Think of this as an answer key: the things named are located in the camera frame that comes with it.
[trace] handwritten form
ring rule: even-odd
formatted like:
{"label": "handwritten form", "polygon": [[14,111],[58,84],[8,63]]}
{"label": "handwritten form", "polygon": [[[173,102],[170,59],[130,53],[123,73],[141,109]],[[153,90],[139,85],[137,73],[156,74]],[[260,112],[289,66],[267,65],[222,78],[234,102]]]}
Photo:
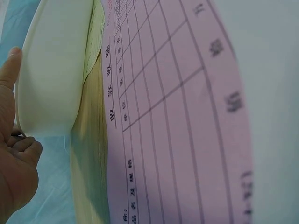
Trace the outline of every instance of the handwritten form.
{"label": "handwritten form", "polygon": [[211,0],[102,0],[113,224],[249,224],[246,105]]}

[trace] finger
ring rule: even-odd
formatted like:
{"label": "finger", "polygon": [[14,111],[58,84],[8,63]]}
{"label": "finger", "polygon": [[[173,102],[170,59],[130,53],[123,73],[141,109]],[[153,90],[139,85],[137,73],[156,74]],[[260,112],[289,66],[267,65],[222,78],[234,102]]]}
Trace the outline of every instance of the finger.
{"label": "finger", "polygon": [[8,147],[13,147],[15,143],[25,139],[23,136],[11,136],[7,142]]}
{"label": "finger", "polygon": [[43,151],[43,147],[40,142],[35,141],[31,146],[26,148],[24,152],[19,152],[18,157],[26,162],[27,164],[31,165],[32,167],[37,167],[39,158],[41,157]]}
{"label": "finger", "polygon": [[27,148],[29,148],[34,142],[35,142],[35,138],[33,137],[28,137],[25,138],[21,141],[16,142],[12,148],[18,150],[19,152],[24,152]]}
{"label": "finger", "polygon": [[22,134],[22,132],[20,131],[19,127],[16,124],[14,124],[11,136],[19,136],[21,134]]}
{"label": "finger", "polygon": [[0,69],[0,85],[11,90],[18,78],[22,61],[22,51],[18,47],[14,47],[9,52],[9,58]]}

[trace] printed table grid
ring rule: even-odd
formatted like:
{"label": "printed table grid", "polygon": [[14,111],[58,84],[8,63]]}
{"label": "printed table grid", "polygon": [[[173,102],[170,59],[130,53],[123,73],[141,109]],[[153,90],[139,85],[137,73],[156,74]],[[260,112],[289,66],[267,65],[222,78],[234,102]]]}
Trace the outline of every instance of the printed table grid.
{"label": "printed table grid", "polygon": [[[145,21],[142,21],[141,24],[139,24],[137,15],[136,15],[136,9],[135,4],[137,1],[143,1],[144,9],[146,11],[146,19]],[[146,0],[121,0],[117,1],[115,5],[115,11],[119,12],[120,14],[120,26],[117,25],[116,30],[114,30],[114,44],[115,44],[115,56],[116,56],[116,66],[114,67],[114,71],[116,71],[117,74],[117,80],[118,80],[118,100],[120,104],[121,109],[121,122],[122,122],[122,132],[123,132],[123,141],[124,141],[124,148],[125,148],[125,160],[126,165],[128,165],[128,169],[126,168],[126,175],[127,175],[127,190],[128,190],[128,219],[127,223],[169,223],[170,220],[167,220],[168,217],[165,216],[164,213],[164,201],[163,201],[163,190],[162,186],[160,184],[160,170],[159,170],[159,163],[158,163],[158,156],[157,156],[157,150],[155,145],[155,134],[154,129],[156,128],[153,124],[153,110],[155,108],[159,107],[163,109],[164,116],[165,116],[165,126],[166,126],[166,136],[168,140],[168,153],[169,158],[171,162],[171,176],[172,176],[172,184],[174,186],[174,196],[175,196],[175,203],[176,203],[176,212],[178,216],[178,222],[183,223],[184,218],[182,214],[182,208],[180,204],[180,199],[178,195],[178,187],[177,187],[177,174],[175,171],[175,166],[178,164],[175,164],[175,161],[173,159],[174,155],[172,152],[172,141],[171,141],[171,130],[169,125],[169,114],[171,113],[168,108],[168,98],[171,98],[173,94],[178,94],[181,96],[181,102],[184,109],[185,114],[185,122],[186,122],[186,131],[188,132],[189,136],[189,146],[191,150],[192,155],[192,172],[194,176],[194,186],[196,188],[196,200],[197,200],[197,207],[199,212],[199,220],[200,223],[205,223],[205,213],[203,211],[203,202],[201,198],[201,191],[200,191],[200,182],[199,182],[199,174],[198,174],[198,164],[196,161],[195,156],[195,146],[193,142],[193,136],[192,136],[192,130],[191,130],[191,121],[189,117],[189,111],[188,111],[188,105],[187,105],[187,98],[186,98],[186,90],[185,90],[185,84],[189,81],[192,81],[192,79],[196,76],[204,76],[206,81],[206,87],[208,89],[208,95],[209,99],[212,105],[211,113],[214,116],[214,122],[217,129],[217,138],[219,142],[219,148],[221,152],[222,157],[222,168],[223,168],[223,175],[225,179],[225,188],[226,188],[226,194],[227,194],[227,206],[228,206],[228,213],[229,213],[229,223],[234,223],[233,218],[233,206],[231,201],[231,193],[230,193],[230,186],[228,181],[228,171],[226,167],[226,159],[225,159],[225,152],[224,152],[224,146],[223,146],[223,140],[222,140],[222,134],[217,114],[217,109],[215,105],[215,99],[213,96],[213,91],[211,88],[211,80],[208,75],[208,71],[205,67],[205,62],[203,60],[201,50],[199,49],[199,45],[196,41],[195,35],[193,33],[194,27],[191,26],[191,23],[188,20],[188,16],[185,11],[185,6],[182,3],[182,0],[176,0],[178,4],[181,6],[181,13],[184,17],[184,20],[177,25],[176,28],[171,28],[168,25],[166,11],[163,7],[163,0],[156,0],[152,1],[154,4],[152,5],[152,8],[148,10],[147,8],[147,1]],[[211,3],[207,0],[205,1],[208,6],[211,8],[217,22],[219,23],[220,29],[224,33],[224,36],[226,38],[226,41],[231,47],[231,44],[227,38],[227,34],[225,33],[222,24],[219,21],[219,18],[216,15],[216,12],[214,11]],[[157,10],[159,10],[162,13],[163,20],[161,23],[164,24],[165,31],[167,32],[167,37],[164,40],[164,42],[161,44],[161,46],[157,46],[157,43],[155,43],[155,38],[153,35],[153,29],[155,24],[151,24],[151,15],[154,14]],[[135,17],[137,32],[136,33],[130,33],[129,28],[129,21],[128,16],[130,18]],[[153,47],[153,56],[149,58],[149,60],[144,60],[143,52],[142,52],[142,40],[141,40],[141,30],[143,27],[148,26],[148,32],[151,34],[151,40],[152,40],[152,47]],[[127,29],[128,32],[128,39],[129,43],[128,46],[123,46],[122,41],[122,28]],[[178,57],[178,52],[175,51],[176,44],[175,37],[178,35],[178,33],[182,30],[186,29],[188,30],[185,35],[190,38],[193,42],[194,49],[196,51],[197,57],[198,57],[198,67],[195,68],[195,71],[191,74],[186,74],[184,72],[184,67],[181,66]],[[133,42],[139,44],[139,52],[136,50],[132,50]],[[172,56],[172,62],[173,65],[176,68],[176,76],[178,78],[178,84],[173,86],[173,88],[169,92],[165,92],[164,84],[162,81],[163,74],[160,73],[160,66],[158,57],[159,53],[164,50],[166,47],[170,48],[169,54]],[[135,69],[135,61],[133,61],[132,54],[139,54],[140,60],[141,60],[141,69],[138,70],[138,72],[134,72]],[[151,74],[148,74],[147,69],[148,66],[153,66],[155,69]],[[151,93],[148,88],[148,81],[150,78],[150,75],[157,75],[157,83],[160,87],[159,91],[161,91],[161,96],[159,99],[156,99],[156,101],[151,98]],[[148,109],[146,109],[144,112],[141,112],[142,106],[140,106],[140,100],[138,102],[138,93],[140,91],[136,90],[138,87],[136,87],[136,81],[144,82],[145,89],[143,90],[145,92],[145,101],[147,101],[146,105],[149,106]],[[142,128],[142,123],[144,122],[144,119],[149,119],[149,135],[151,136],[151,145],[152,145],[152,157],[154,159],[154,170],[155,170],[155,178],[157,179],[157,192],[158,192],[158,208],[157,204],[155,204],[155,208],[151,205],[150,201],[152,200],[152,196],[150,195],[150,190],[148,189],[148,179],[147,179],[147,173],[146,173],[146,165],[144,162],[144,154],[143,151],[144,146],[142,144],[142,141],[144,140],[144,129]],[[138,146],[133,146],[133,138],[135,136],[138,136],[140,144]],[[129,148],[125,147],[125,142],[128,142]],[[135,155],[139,155],[141,157],[141,167],[142,167],[142,183],[137,182],[136,177],[136,160],[134,160]],[[140,194],[138,194],[138,191],[140,190],[137,185],[142,186],[144,188],[145,198],[141,199],[138,198],[138,195],[140,197]],[[144,200],[147,205],[146,211],[141,211],[141,208],[138,206],[138,200]],[[148,220],[140,220],[140,212],[146,212],[148,214]]]}

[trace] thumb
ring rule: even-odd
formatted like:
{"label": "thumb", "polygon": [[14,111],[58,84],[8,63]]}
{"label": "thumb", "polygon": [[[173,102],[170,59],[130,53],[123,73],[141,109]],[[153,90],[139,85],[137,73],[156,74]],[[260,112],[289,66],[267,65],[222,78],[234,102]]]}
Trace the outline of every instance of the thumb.
{"label": "thumb", "polygon": [[9,89],[14,88],[18,78],[22,61],[22,51],[14,47],[9,52],[9,57],[0,69],[0,85]]}

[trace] grid line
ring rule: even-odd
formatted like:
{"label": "grid line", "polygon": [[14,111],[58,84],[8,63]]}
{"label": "grid line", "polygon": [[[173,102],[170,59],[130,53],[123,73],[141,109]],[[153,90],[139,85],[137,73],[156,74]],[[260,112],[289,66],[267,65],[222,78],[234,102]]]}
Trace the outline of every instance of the grid line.
{"label": "grid line", "polygon": [[[125,77],[125,65],[124,65],[124,63],[123,63],[122,66],[123,66],[123,75]],[[126,80],[125,80],[125,78],[123,78],[123,82],[124,82],[124,86],[126,86]],[[128,107],[127,93],[125,94],[125,98],[126,98],[127,107]],[[128,120],[129,120],[129,123],[130,123],[129,109],[128,109]],[[133,140],[132,140],[132,131],[131,131],[131,129],[130,129],[130,143],[131,143],[131,157],[132,157],[132,165],[133,165],[133,174],[134,174],[134,180],[135,180],[134,181],[134,186],[135,186],[135,194],[136,194],[136,203],[138,205],[138,189],[137,189],[137,183],[136,183],[135,160],[134,160],[134,154],[133,154]],[[137,206],[137,214],[139,216],[139,207],[138,206]],[[130,208],[129,208],[129,199],[128,199],[128,223],[129,223],[129,219],[130,219]]]}
{"label": "grid line", "polygon": [[[138,26],[138,19],[137,19],[136,9],[135,9],[135,4],[134,3],[133,3],[133,6],[134,6],[134,12],[135,12],[135,18],[136,18],[137,27],[139,27]],[[141,38],[140,38],[139,31],[138,31],[138,37],[139,37],[139,44],[140,44],[141,63],[142,63],[142,67],[144,67],[143,54],[142,54],[142,45],[141,45]],[[143,70],[142,73],[143,73],[143,77],[144,77],[145,88],[146,88],[146,91],[147,91],[148,103],[150,105],[149,90],[148,90],[148,86],[147,86],[147,82],[146,82],[144,70]],[[155,169],[156,169],[158,192],[159,192],[159,201],[160,201],[161,214],[162,214],[162,223],[165,224],[164,208],[163,208],[163,201],[162,201],[162,192],[161,192],[161,185],[160,185],[160,175],[159,175],[159,168],[158,168],[158,162],[157,162],[157,152],[156,152],[156,145],[155,145],[155,138],[154,138],[153,116],[152,116],[151,112],[149,113],[149,118],[150,118],[150,128],[151,128],[151,138],[152,138],[151,140],[152,140],[152,144],[153,144],[153,152],[154,152],[154,159],[155,159]]]}
{"label": "grid line", "polygon": [[149,59],[148,62],[142,67],[141,71],[136,75],[135,78],[133,78],[133,81],[128,85],[128,87],[125,89],[125,91],[133,84],[133,82],[137,79],[137,77],[145,70],[145,68],[151,63],[153,59],[155,59],[156,55],[162,50],[162,48],[169,42],[169,40],[180,30],[180,28],[186,23],[186,21],[182,22],[182,24],[179,25],[178,28],[175,29],[175,31],[172,33],[170,37],[167,38],[167,40],[159,47],[158,50],[154,50],[154,55]]}
{"label": "grid line", "polygon": [[[142,23],[141,27],[139,28],[138,26],[138,19],[137,19],[137,15],[136,15],[136,9],[135,9],[135,1],[136,0],[131,0],[129,3],[127,3],[127,0],[125,0],[125,4],[126,4],[126,17],[125,17],[125,20],[121,23],[121,26],[123,25],[123,23],[126,21],[127,22],[127,26],[128,26],[128,14],[130,13],[131,9],[134,7],[134,12],[135,12],[135,17],[136,17],[136,22],[137,22],[137,27],[138,27],[138,31],[137,33],[134,35],[132,41],[135,39],[135,37],[138,35],[139,37],[139,43],[140,43],[140,51],[141,51],[141,61],[142,61],[142,70],[137,74],[137,76],[134,78],[134,74],[132,73],[132,77],[133,77],[133,81],[128,85],[126,86],[124,84],[124,92],[121,94],[121,96],[119,97],[119,99],[125,94],[125,97],[126,97],[126,101],[128,102],[128,99],[127,99],[127,90],[128,88],[133,84],[133,87],[134,87],[134,93],[135,93],[135,100],[136,100],[136,106],[137,106],[137,114],[138,114],[138,118],[131,123],[131,120],[130,120],[130,116],[129,116],[129,109],[128,109],[128,118],[129,118],[129,126],[126,127],[125,129],[123,129],[123,125],[122,125],[122,129],[123,129],[123,133],[130,129],[130,138],[131,138],[131,153],[133,155],[133,144],[132,144],[132,132],[131,132],[131,126],[134,125],[135,123],[138,122],[139,124],[139,134],[140,134],[140,147],[141,147],[141,154],[142,154],[142,169],[143,169],[143,177],[144,177],[144,184],[145,184],[145,193],[146,193],[146,199],[147,199],[147,206],[148,206],[148,212],[149,212],[149,223],[151,223],[151,218],[150,218],[150,207],[149,207],[149,200],[148,200],[148,192],[147,192],[147,185],[146,185],[146,175],[145,175],[145,164],[144,164],[144,157],[143,157],[143,147],[142,147],[142,133],[141,133],[141,123],[140,123],[140,120],[146,115],[149,113],[150,115],[150,122],[151,122],[151,131],[152,131],[152,141],[153,141],[153,147],[154,147],[154,157],[155,157],[155,166],[156,166],[156,175],[157,175],[157,179],[158,179],[158,187],[159,187],[159,197],[160,197],[160,205],[161,205],[161,209],[163,210],[163,202],[162,202],[162,198],[161,198],[161,190],[160,190],[160,183],[159,183],[159,174],[158,174],[158,169],[157,169],[157,155],[156,155],[156,152],[155,152],[155,140],[154,140],[154,134],[153,134],[153,121],[152,121],[152,110],[158,106],[160,103],[163,102],[164,104],[164,112],[165,112],[165,119],[166,119],[166,126],[167,126],[167,133],[168,133],[168,143],[169,143],[169,150],[170,150],[170,154],[172,153],[171,151],[171,136],[170,136],[170,128],[169,128],[169,122],[168,122],[168,116],[167,116],[167,103],[166,103],[166,99],[172,95],[176,90],[178,89],[181,89],[182,91],[182,97],[183,97],[183,104],[184,104],[184,111],[185,111],[185,119],[186,119],[186,122],[187,122],[187,129],[188,129],[188,136],[189,136],[189,143],[190,143],[190,148],[191,148],[191,154],[192,154],[192,163],[193,163],[193,172],[194,172],[194,177],[195,177],[195,187],[196,187],[196,192],[197,192],[197,201],[198,201],[198,205],[199,205],[199,212],[200,212],[200,220],[201,220],[201,224],[204,224],[205,223],[205,219],[204,219],[204,211],[203,211],[203,206],[202,206],[202,200],[201,200],[201,193],[200,193],[200,187],[199,187],[199,175],[198,175],[198,165],[197,165],[197,160],[196,160],[196,157],[195,157],[195,147],[194,147],[194,142],[193,142],[193,136],[192,136],[192,130],[191,130],[191,122],[190,122],[190,117],[189,117],[189,112],[188,112],[188,106],[187,106],[187,100],[186,100],[186,93],[185,93],[185,83],[187,83],[188,81],[190,81],[194,76],[196,76],[197,74],[199,74],[200,72],[203,72],[204,73],[204,76],[205,76],[205,80],[206,80],[206,86],[207,86],[207,89],[208,89],[208,93],[209,93],[209,97],[210,97],[210,102],[211,102],[211,105],[212,105],[212,112],[213,112],[213,117],[214,117],[214,122],[215,122],[215,126],[216,126],[216,131],[217,131],[217,137],[218,137],[218,143],[219,143],[219,147],[220,147],[220,154],[221,154],[221,162],[222,162],[222,170],[223,170],[223,174],[224,174],[224,179],[225,179],[225,188],[226,188],[226,197],[227,197],[227,203],[228,203],[228,213],[229,213],[229,221],[231,224],[234,223],[234,218],[233,218],[233,207],[232,207],[232,198],[231,198],[231,192],[230,192],[230,185],[229,185],[229,176],[228,176],[228,168],[227,168],[227,164],[226,164],[226,156],[225,156],[225,150],[224,150],[224,144],[223,144],[223,139],[222,139],[222,133],[221,133],[221,129],[220,129],[220,121],[219,121],[219,117],[218,117],[218,112],[217,112],[217,107],[216,107],[216,103],[215,103],[215,99],[214,99],[214,94],[213,94],[213,90],[212,90],[212,87],[211,87],[211,81],[209,79],[209,75],[208,75],[208,71],[207,71],[207,68],[205,67],[205,64],[204,64],[204,60],[203,60],[203,57],[202,57],[202,54],[201,54],[201,51],[200,51],[200,48],[198,46],[198,43],[196,41],[196,38],[195,38],[195,35],[194,35],[194,32],[193,32],[193,27],[191,26],[191,23],[190,21],[188,20],[188,16],[187,16],[187,13],[186,13],[186,10],[185,10],[185,7],[184,7],[184,4],[182,3],[182,0],[179,0],[179,3],[180,3],[180,6],[181,6],[181,9],[183,11],[183,14],[184,14],[184,17],[185,17],[185,21],[179,25],[179,27],[173,32],[173,34],[170,34],[169,32],[169,27],[168,27],[168,22],[167,22],[167,19],[165,17],[165,14],[164,14],[164,9],[161,5],[161,2],[160,0],[158,0],[158,2],[155,4],[155,6],[153,7],[153,9],[151,10],[151,12],[148,14],[148,11],[147,11],[147,7],[146,7],[146,3],[145,1],[146,0],[143,0],[143,3],[144,3],[144,6],[145,6],[145,9],[146,9],[146,13],[147,13],[147,17],[145,19],[145,21]],[[133,2],[133,5],[131,6],[131,8],[129,9],[129,11],[127,12],[128,10],[128,4],[130,4],[131,2]],[[209,7],[211,8],[211,11],[212,11],[212,14],[214,16],[214,18],[216,19],[218,25],[220,26],[220,29],[222,31],[222,33],[224,34],[225,36],[225,39],[226,41],[228,42],[229,46],[230,46],[230,50],[233,54],[233,56],[235,57],[235,52],[233,50],[233,47],[231,45],[231,42],[228,38],[228,35],[227,33],[225,32],[225,29],[224,29],[224,26],[223,24],[221,23],[220,19],[218,18],[217,16],[217,13],[215,12],[215,9],[213,8],[211,2],[209,0],[206,0],[207,4],[209,5]],[[155,44],[154,44],[154,38],[153,38],[153,33],[152,33],[152,29],[151,29],[151,24],[150,24],[150,20],[149,20],[149,16],[150,14],[154,11],[154,9],[156,8],[156,6],[159,4],[160,8],[161,8],[161,11],[162,11],[162,15],[163,15],[163,18],[164,18],[164,22],[165,22],[165,26],[166,26],[166,31],[167,31],[167,35],[168,35],[168,39],[162,44],[162,46],[156,50],[155,49]],[[144,65],[144,61],[143,61],[143,55],[142,55],[142,45],[141,45],[141,38],[140,38],[140,30],[141,28],[143,27],[143,25],[148,21],[149,23],[149,28],[150,28],[150,32],[151,32],[151,39],[153,41],[153,48],[154,48],[154,55],[153,57],[151,57],[149,59],[149,61]],[[199,61],[201,63],[201,67],[198,68],[195,72],[193,72],[190,76],[188,76],[185,80],[182,79],[182,74],[180,72],[180,69],[179,69],[179,65],[178,65],[178,61],[177,61],[177,56],[174,52],[174,47],[173,47],[173,43],[172,43],[172,37],[173,35],[175,35],[175,33],[177,33],[178,30],[180,30],[180,28],[182,28],[182,26],[187,23],[187,26],[188,26],[188,29],[189,29],[189,32],[190,32],[190,35],[191,35],[191,38],[192,38],[192,41],[193,41],[193,44],[195,46],[195,49],[196,49],[196,52],[197,52],[197,55],[199,57]],[[122,59],[122,63],[123,63],[123,67],[124,67],[124,53],[127,51],[127,49],[130,49],[130,56],[131,56],[131,67],[132,67],[132,71],[133,71],[133,57],[132,57],[132,49],[131,49],[131,43],[132,41],[130,41],[130,30],[129,30],[129,27],[128,27],[128,35],[129,35],[129,45],[126,47],[125,50],[122,49],[122,55],[121,55],[121,58],[117,61],[117,58],[116,58],[116,62],[117,64],[121,61]],[[170,43],[170,46],[171,46],[171,54],[172,54],[172,57],[173,57],[173,60],[174,60],[174,63],[175,63],[175,66],[176,66],[176,70],[177,70],[177,74],[178,74],[178,78],[179,78],[179,85],[177,85],[172,91],[170,91],[168,94],[165,94],[164,92],[164,88],[163,88],[163,84],[162,84],[162,80],[161,80],[161,75],[160,75],[160,70],[159,70],[159,65],[158,65],[158,62],[157,62],[157,53],[167,44],[167,43]],[[146,83],[146,76],[145,76],[145,68],[147,67],[147,65],[153,60],[155,59],[155,63],[156,63],[156,69],[157,69],[157,72],[158,72],[158,77],[159,77],[159,83],[160,83],[160,87],[161,87],[161,90],[162,90],[162,99],[159,100],[157,103],[155,103],[153,106],[151,105],[150,103],[150,98],[149,98],[149,91],[148,91],[148,86],[147,86],[147,83]],[[147,97],[148,97],[148,101],[149,101],[149,104],[150,104],[150,108],[142,115],[140,115],[140,112],[139,112],[139,106],[138,106],[138,100],[137,100],[137,93],[136,93],[136,86],[135,86],[135,80],[137,79],[137,77],[140,75],[140,74],[143,74],[143,77],[144,77],[144,81],[145,81],[145,87],[146,87],[146,92],[147,92]],[[171,169],[172,169],[172,173],[173,173],[173,180],[174,182],[176,181],[176,177],[175,177],[175,174],[174,174],[174,159],[173,159],[173,155],[171,157]],[[177,186],[176,186],[176,182],[175,182],[175,190],[176,190],[176,202],[177,202],[177,206],[178,206],[178,212],[179,212],[179,218],[180,218],[180,223],[182,223],[182,217],[181,217],[181,211],[180,211],[180,203],[179,203],[179,200],[178,200],[178,196],[177,196]]]}
{"label": "grid line", "polygon": [[156,6],[158,5],[158,2],[155,4],[154,8],[151,10],[151,12],[149,13],[149,15],[146,17],[145,21],[142,22],[140,28],[138,28],[138,31],[136,32],[136,34],[133,36],[132,40],[129,40],[129,44],[128,46],[126,47],[126,49],[124,50],[123,54],[127,51],[127,49],[129,48],[129,45],[133,42],[133,40],[135,39],[135,37],[137,36],[138,32],[141,30],[141,28],[143,27],[143,25],[145,24],[145,22],[147,21],[147,19],[149,18],[150,14],[154,11],[154,9],[156,8]]}
{"label": "grid line", "polygon": [[196,76],[198,73],[200,73],[203,69],[204,69],[203,67],[198,68],[188,78],[186,78],[183,82],[181,82],[175,88],[173,88],[173,90],[171,90],[164,97],[162,97],[162,99],[160,99],[158,102],[156,102],[151,108],[149,108],[145,113],[143,113],[138,119],[136,119],[132,124],[130,124],[128,127],[126,127],[123,131],[125,132],[128,128],[130,128],[133,124],[135,124],[139,119],[143,118],[147,113],[152,111],[160,103],[162,103],[164,100],[166,100],[168,97],[170,97],[176,90],[178,90],[181,86],[185,85],[188,81],[190,81],[194,76]]}
{"label": "grid line", "polygon": [[[129,30],[129,24],[128,24],[128,16],[126,16],[126,19],[127,19],[127,25],[128,25],[128,36],[129,36],[129,39],[130,39],[130,30]],[[131,67],[132,67],[132,71],[133,71],[133,58],[132,58],[132,48],[131,48],[131,45],[130,45],[130,56],[131,56]],[[133,87],[134,87],[134,94],[135,94],[135,100],[136,100],[137,114],[138,114],[138,116],[140,116],[135,83],[133,83]],[[151,221],[150,221],[150,203],[149,203],[148,189],[147,189],[147,183],[146,183],[146,174],[145,174],[144,155],[143,155],[143,147],[142,147],[142,133],[141,133],[141,124],[140,124],[140,121],[138,122],[138,126],[139,126],[141,160],[142,160],[142,171],[143,171],[143,179],[144,179],[144,186],[145,186],[145,195],[146,195],[146,201],[147,201],[147,206],[148,206],[149,223],[151,223]]]}
{"label": "grid line", "polygon": [[209,97],[210,97],[210,101],[211,101],[211,105],[212,105],[212,112],[213,112],[213,117],[214,117],[214,121],[215,121],[216,132],[217,132],[217,137],[218,137],[218,144],[219,144],[220,154],[221,154],[222,170],[223,170],[223,175],[224,175],[224,180],[225,180],[225,188],[226,188],[226,195],[227,195],[227,201],[228,201],[229,222],[231,224],[234,224],[233,205],[232,205],[232,198],[231,198],[230,185],[229,185],[229,179],[228,179],[228,168],[227,168],[227,164],[226,164],[224,144],[223,144],[222,133],[221,133],[221,129],[220,129],[220,122],[219,122],[219,118],[218,118],[218,111],[217,111],[217,107],[216,107],[216,103],[215,103],[215,99],[214,99],[214,94],[212,91],[212,85],[211,85],[211,81],[210,81],[207,69],[205,67],[205,62],[203,60],[201,51],[197,44],[193,29],[191,27],[190,21],[188,20],[185,7],[183,5],[182,0],[179,0],[179,2],[181,5],[181,8],[183,10],[183,13],[185,15],[185,18],[187,19],[188,28],[189,28],[193,43],[195,45],[195,49],[197,51],[199,60],[202,63],[202,65],[204,66],[204,75],[206,78],[206,86],[208,89],[208,93],[209,93]]}
{"label": "grid line", "polygon": [[[169,32],[169,28],[168,28],[168,23],[167,23],[167,19],[165,17],[164,14],[164,9],[160,3],[160,8],[162,11],[162,15],[164,18],[164,22],[166,25],[166,31],[167,31],[167,35],[170,37],[170,32]],[[174,52],[174,47],[173,47],[173,43],[172,43],[172,39],[169,40],[170,41],[170,46],[171,46],[171,54],[172,57],[174,59],[175,62],[175,66],[177,69],[177,73],[178,73],[178,78],[180,80],[180,82],[182,82],[182,75],[178,66],[178,61],[176,59],[176,54]],[[192,153],[192,165],[193,165],[193,172],[194,172],[194,178],[195,178],[195,183],[196,183],[196,193],[197,193],[197,201],[198,201],[198,206],[199,206],[199,213],[200,213],[200,220],[201,223],[204,223],[204,212],[203,212],[203,206],[202,206],[202,199],[201,199],[201,192],[200,192],[200,186],[199,186],[199,175],[198,175],[198,169],[197,169],[197,161],[196,161],[196,156],[195,156],[195,147],[194,147],[194,142],[193,142],[193,136],[192,136],[192,130],[191,130],[191,122],[190,122],[190,116],[189,116],[189,110],[188,110],[188,106],[187,106],[187,99],[186,99],[186,93],[185,93],[185,88],[182,85],[181,86],[181,91],[182,91],[182,97],[183,97],[183,104],[184,104],[184,110],[185,110],[185,119],[187,122],[187,131],[188,131],[188,135],[189,135],[189,143],[190,143],[190,148],[191,148],[191,153]]]}
{"label": "grid line", "polygon": [[[116,54],[116,45],[115,45],[115,40],[114,40],[114,50],[115,50],[115,59],[117,60],[117,54]],[[119,87],[117,83],[117,95],[119,96]],[[128,211],[128,217],[130,217],[130,209],[129,209],[129,186],[128,186],[128,171],[127,171],[127,156],[126,156],[126,148],[125,148],[125,138],[124,138],[124,133],[122,133],[122,145],[123,145],[123,151],[124,151],[124,157],[125,157],[125,170],[126,170],[126,184],[127,184],[127,211]]]}

